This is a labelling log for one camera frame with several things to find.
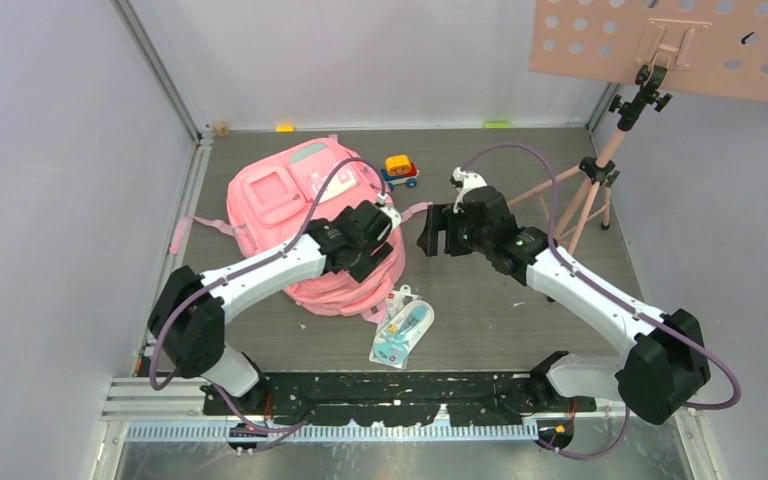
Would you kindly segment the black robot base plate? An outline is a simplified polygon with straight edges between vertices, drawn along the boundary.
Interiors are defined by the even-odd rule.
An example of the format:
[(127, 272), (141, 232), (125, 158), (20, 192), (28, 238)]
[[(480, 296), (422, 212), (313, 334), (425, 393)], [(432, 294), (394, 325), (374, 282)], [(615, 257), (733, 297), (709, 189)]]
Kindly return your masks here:
[(425, 426), (442, 412), (456, 427), (507, 426), (596, 409), (591, 397), (563, 397), (543, 376), (516, 372), (269, 372), (230, 404), (212, 386), (201, 390), (207, 416), (265, 416), (280, 426)]

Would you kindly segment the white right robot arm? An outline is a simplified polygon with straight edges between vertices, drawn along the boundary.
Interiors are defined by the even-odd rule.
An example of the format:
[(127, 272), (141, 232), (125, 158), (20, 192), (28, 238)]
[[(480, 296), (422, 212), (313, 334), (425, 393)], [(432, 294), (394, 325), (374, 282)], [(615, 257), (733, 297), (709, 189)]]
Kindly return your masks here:
[(482, 255), (500, 274), (554, 300), (615, 349), (608, 357), (557, 353), (536, 367), (534, 403), (556, 410), (569, 398), (624, 403), (640, 419), (665, 423), (711, 377), (698, 320), (647, 305), (574, 259), (537, 227), (517, 224), (504, 196), (484, 178), (457, 168), (454, 202), (427, 210), (417, 240), (428, 257)]

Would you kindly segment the pink student backpack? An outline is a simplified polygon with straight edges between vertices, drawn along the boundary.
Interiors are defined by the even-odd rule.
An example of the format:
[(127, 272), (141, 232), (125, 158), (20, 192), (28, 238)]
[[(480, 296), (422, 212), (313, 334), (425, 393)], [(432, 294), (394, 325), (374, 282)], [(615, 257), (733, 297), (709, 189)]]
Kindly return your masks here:
[[(230, 181), (227, 221), (203, 223), (233, 237), (244, 256), (259, 254), (295, 235), (309, 211), (315, 218), (332, 220), (344, 207), (373, 201), (380, 190), (389, 190), (381, 168), (355, 161), (338, 165), (355, 156), (336, 136), (329, 136), (266, 157)], [(360, 315), (378, 324), (384, 300), (396, 289), (406, 265), (401, 232), (395, 230), (388, 242), (392, 253), (361, 283), (341, 272), (296, 283), (285, 292), (316, 315)]]

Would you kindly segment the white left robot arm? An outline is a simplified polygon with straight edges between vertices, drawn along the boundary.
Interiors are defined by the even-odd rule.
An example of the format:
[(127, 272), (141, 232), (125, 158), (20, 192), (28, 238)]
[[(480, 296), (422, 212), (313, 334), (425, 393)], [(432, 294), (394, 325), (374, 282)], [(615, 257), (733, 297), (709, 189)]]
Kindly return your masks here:
[(161, 354), (172, 373), (202, 378), (228, 393), (240, 412), (258, 412), (267, 398), (253, 362), (226, 342), (227, 324), (267, 297), (301, 281), (346, 272), (366, 280), (393, 251), (388, 239), (402, 216), (384, 194), (344, 208), (334, 219), (308, 214), (298, 233), (278, 246), (227, 267), (196, 273), (187, 265), (163, 285), (147, 320), (155, 350), (149, 363), (151, 386), (159, 379)]

